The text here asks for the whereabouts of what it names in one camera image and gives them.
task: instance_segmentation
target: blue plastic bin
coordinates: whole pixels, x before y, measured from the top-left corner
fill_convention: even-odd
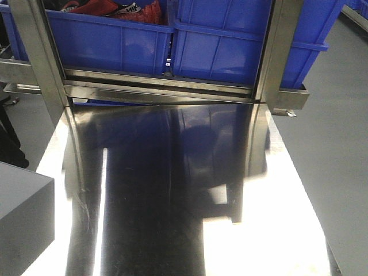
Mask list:
[[[145,6],[152,0],[136,0]],[[28,60],[6,1],[0,1],[13,55]],[[163,10],[166,2],[162,0]],[[63,65],[105,70],[162,74],[170,47],[172,26],[146,24],[85,14],[47,11]]]
[[[365,0],[362,0],[361,15],[365,19],[368,19],[368,2]]]
[[[180,0],[182,23],[240,32],[266,31],[272,0]]]
[[[253,85],[263,37],[175,21],[171,54],[173,73],[189,78]],[[294,42],[281,86],[301,87],[313,62],[327,44]]]
[[[353,10],[360,10],[362,7],[361,0],[347,0],[345,4]]]
[[[346,0],[305,0],[294,40],[323,43]],[[263,35],[270,0],[180,0],[182,23]]]

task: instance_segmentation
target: metal shelf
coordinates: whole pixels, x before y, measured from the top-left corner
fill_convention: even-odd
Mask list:
[[[356,24],[358,24],[363,30],[368,32],[368,20],[362,17],[357,11],[348,7],[347,5],[343,8],[343,14],[345,14],[348,18],[353,20]]]
[[[70,74],[60,62],[42,1],[8,2],[30,62],[0,59],[0,81],[38,85],[55,125],[69,105],[67,97],[150,104],[267,103],[271,112],[284,115],[290,114],[288,109],[301,109],[308,98],[306,90],[280,92],[304,0],[273,1],[257,82],[252,88],[178,78],[137,77],[121,72],[91,73],[88,68],[79,70],[76,75]]]

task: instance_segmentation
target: floor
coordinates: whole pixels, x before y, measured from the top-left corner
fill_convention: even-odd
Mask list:
[[[296,118],[274,117],[344,276],[368,275],[368,36],[340,16]],[[7,111],[35,170],[52,134],[39,95]]]

